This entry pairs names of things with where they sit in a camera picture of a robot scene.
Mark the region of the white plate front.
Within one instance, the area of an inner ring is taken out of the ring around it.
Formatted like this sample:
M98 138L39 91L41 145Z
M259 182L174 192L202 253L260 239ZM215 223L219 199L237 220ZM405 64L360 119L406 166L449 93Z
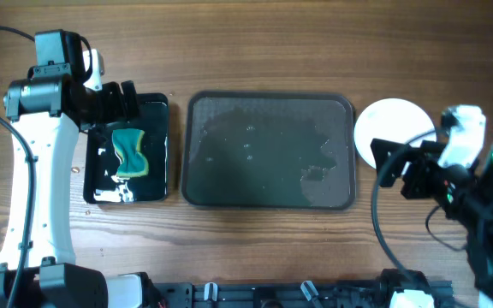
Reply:
M401 98L385 98L370 104L361 112L354 126L353 140L360 156L368 165L376 168L371 150L373 139L404 144L434 128L429 115L417 104Z

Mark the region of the green yellow sponge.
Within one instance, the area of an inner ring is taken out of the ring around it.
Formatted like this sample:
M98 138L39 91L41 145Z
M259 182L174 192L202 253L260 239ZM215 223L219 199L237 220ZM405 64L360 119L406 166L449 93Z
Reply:
M141 150L145 132L136 128L114 130L112 144L120 164L116 176L130 179L145 176L149 173L149 163Z

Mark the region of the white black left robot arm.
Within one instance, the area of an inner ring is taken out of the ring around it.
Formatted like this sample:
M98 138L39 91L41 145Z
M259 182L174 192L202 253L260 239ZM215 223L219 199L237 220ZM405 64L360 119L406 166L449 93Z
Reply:
M76 265L69 223L70 170L80 129L115 119L82 50L40 51L32 76L4 97L14 173L0 251L0 307L150 307L160 294L147 274L106 277Z

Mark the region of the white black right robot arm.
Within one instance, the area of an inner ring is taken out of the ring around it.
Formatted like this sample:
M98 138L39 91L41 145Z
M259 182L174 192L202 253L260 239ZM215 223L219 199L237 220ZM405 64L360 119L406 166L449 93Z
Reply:
M371 195L372 224L384 252L394 266L415 286L427 285L410 273L389 249L377 217L377 195L401 177L406 199L433 198L448 219L467 231L466 252L475 276L475 287L493 301L493 144L481 174L475 172L484 143L486 118L474 105L447 108L435 134L447 143L425 140L423 134L405 143L374 139L377 179Z

